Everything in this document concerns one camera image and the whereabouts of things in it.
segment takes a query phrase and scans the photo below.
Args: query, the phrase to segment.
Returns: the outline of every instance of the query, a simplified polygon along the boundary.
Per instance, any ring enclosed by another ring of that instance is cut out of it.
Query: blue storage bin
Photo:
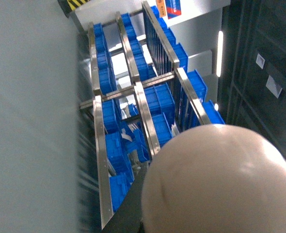
[[[114,133],[119,131],[119,115],[120,111],[116,108],[113,100],[108,100],[102,103],[103,121],[105,129],[108,133]]]
[[[167,26],[166,22],[163,20],[163,18],[158,18],[157,20],[158,20],[158,22],[159,22],[159,24],[163,30],[168,28],[168,26]]]
[[[132,116],[132,117],[139,114],[138,109],[136,106],[134,106],[134,104],[129,104],[128,109],[129,109],[130,116]]]
[[[203,108],[205,109],[208,117],[210,118],[210,121],[212,124],[222,124],[222,125],[225,124],[221,114],[215,110],[214,104],[211,100],[203,103],[202,105],[203,105]],[[194,119],[193,119],[192,127],[195,127],[198,125],[200,125],[200,123],[199,123],[199,121],[195,115]]]
[[[135,55],[134,56],[135,63],[137,65],[139,75],[140,75],[140,80],[145,81],[148,79],[148,66],[145,61],[145,58],[143,55]]]
[[[177,45],[172,45],[178,59],[180,60],[180,67],[182,67],[185,72],[187,73],[187,67],[188,67],[188,55],[186,54],[184,48],[180,43]]]
[[[160,147],[163,147],[173,138],[165,114],[152,116]]]
[[[152,79],[156,76],[157,74],[155,73],[153,66],[152,65],[148,66],[148,78]]]
[[[103,35],[95,38],[95,49],[97,52],[103,52],[106,50],[106,42]]]
[[[103,27],[100,23],[94,25],[94,32],[95,32],[95,37],[102,36],[104,34]]]
[[[172,30],[170,28],[168,29],[163,29],[165,35],[167,36],[168,38],[168,41],[170,42],[171,45],[175,45],[176,43],[176,38],[172,32]]]
[[[134,140],[134,134],[125,121],[121,121],[119,123],[119,129],[122,133],[125,133],[126,135],[130,136],[132,140]]]
[[[130,41],[130,46],[131,46],[133,55],[138,55],[138,54],[143,55],[143,51],[142,51],[141,45],[138,42],[138,40]]]
[[[125,27],[129,26],[129,25],[132,25],[129,14],[123,14],[122,15],[122,21],[123,21]]]
[[[104,52],[98,52],[96,55],[99,69],[106,69],[109,66],[107,55]]]
[[[126,147],[119,132],[105,135],[107,157],[116,171],[116,174],[124,172],[129,183],[134,181],[134,175]]]
[[[113,211],[116,212],[130,189],[126,174],[121,173],[120,175],[110,177],[110,187]]]
[[[196,94],[200,99],[201,103],[203,103],[206,100],[207,96],[207,85],[205,81],[203,81],[203,78],[197,70],[188,72],[187,77],[190,80],[193,89],[196,91]]]
[[[155,14],[156,18],[159,18],[159,10],[157,8],[157,6],[152,6],[152,11]]]
[[[126,26],[126,33],[127,33],[129,41],[137,39],[137,35],[135,34],[135,31],[132,25]]]
[[[133,131],[137,145],[138,158],[141,163],[149,161],[147,146],[145,143],[144,135],[140,129]]]
[[[195,90],[200,102],[203,103],[206,100],[206,96],[207,96],[207,85],[205,84],[205,82],[203,81],[202,77],[200,76],[197,70],[188,72],[187,77],[193,89]],[[184,116],[185,116],[186,111],[187,111],[187,119],[188,119],[190,116],[190,113],[193,112],[193,109],[191,106],[189,106],[188,109],[186,109],[187,96],[184,90],[182,90],[181,99],[183,100],[182,101],[183,105],[181,106],[181,111],[180,111],[180,114],[182,116],[181,124],[184,125]]]
[[[113,82],[112,75],[112,70],[109,68],[99,70],[100,88],[104,95],[117,90],[116,81]]]
[[[164,113],[169,126],[175,120],[175,102],[168,84],[153,86],[144,90],[151,115]]]

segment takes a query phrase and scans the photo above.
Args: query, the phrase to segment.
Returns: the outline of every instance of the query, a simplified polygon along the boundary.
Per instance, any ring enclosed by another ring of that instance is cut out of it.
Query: metal divider
[[[108,161],[106,143],[105,143],[105,127],[103,122],[102,112],[102,92],[100,89],[99,70],[96,59],[95,48],[95,33],[94,25],[90,23],[88,29],[89,50],[91,57],[91,79],[92,89],[94,93],[93,109],[94,109],[94,124],[95,124],[95,146],[98,170],[99,197],[100,197],[100,215],[102,228],[109,222],[113,216],[113,207],[111,200],[111,187],[109,178],[109,169],[113,169]]]
[[[148,2],[144,1],[142,7],[146,42],[157,71],[163,73],[168,72],[168,69],[171,69],[175,72],[175,79],[170,83],[170,89],[175,100],[175,120],[177,125],[181,131],[184,131],[185,125],[183,126],[181,122],[186,122],[188,123],[188,126],[190,126],[194,113],[198,117],[200,124],[210,124],[211,122],[185,71],[182,68],[179,68],[179,59]],[[188,97],[186,103],[182,102],[181,99],[182,90],[185,91]],[[188,109],[188,106],[190,105],[194,113],[191,111],[190,114],[188,114],[188,111],[186,110],[186,113],[182,116],[180,109],[183,105],[186,105],[186,109]]]
[[[129,68],[130,80],[131,83],[134,84],[134,97],[143,123],[143,133],[148,144],[149,157],[150,160],[152,160],[153,157],[160,151],[160,144],[152,120],[152,115],[149,111],[146,96],[144,93],[144,88],[140,81],[139,71],[134,60],[127,32],[119,12],[116,13],[116,22],[119,30],[119,35],[122,41],[127,66]]]

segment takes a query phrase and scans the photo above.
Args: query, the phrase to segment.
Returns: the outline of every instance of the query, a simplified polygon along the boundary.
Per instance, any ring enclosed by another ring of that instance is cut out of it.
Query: black panel
[[[262,134],[286,159],[286,0],[234,1],[228,11],[218,100],[227,114],[221,114],[226,123]],[[256,64],[258,53],[263,69]],[[269,76],[273,88],[282,88],[279,97],[266,87]]]

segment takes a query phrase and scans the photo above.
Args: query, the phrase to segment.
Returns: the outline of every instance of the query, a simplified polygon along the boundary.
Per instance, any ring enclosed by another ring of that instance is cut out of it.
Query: yellow and black warning stripe
[[[67,0],[67,3],[69,4],[72,11],[74,11],[76,8],[79,8],[89,0]]]
[[[64,11],[65,16],[69,17],[71,11],[79,8],[90,0],[58,0],[61,9]]]

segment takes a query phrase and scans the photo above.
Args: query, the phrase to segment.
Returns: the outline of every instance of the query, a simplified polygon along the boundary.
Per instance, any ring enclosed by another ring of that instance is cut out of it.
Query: red and blue sign
[[[168,19],[180,16],[181,12],[181,2],[180,0],[166,0]]]

